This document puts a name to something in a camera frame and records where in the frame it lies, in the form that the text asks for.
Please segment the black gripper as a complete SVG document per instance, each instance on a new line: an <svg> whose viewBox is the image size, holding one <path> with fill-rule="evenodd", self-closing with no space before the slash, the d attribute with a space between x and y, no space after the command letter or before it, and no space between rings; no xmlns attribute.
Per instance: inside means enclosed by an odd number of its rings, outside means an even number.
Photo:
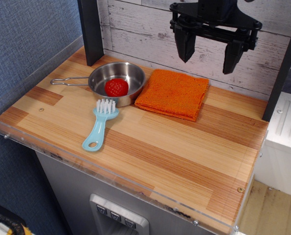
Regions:
<svg viewBox="0 0 291 235"><path fill-rule="evenodd" d="M244 52L254 50L262 23L243 13L236 0L174 2L170 28L175 34L179 58L184 62L195 52L196 36L228 43L223 73L233 73Z"/></svg>

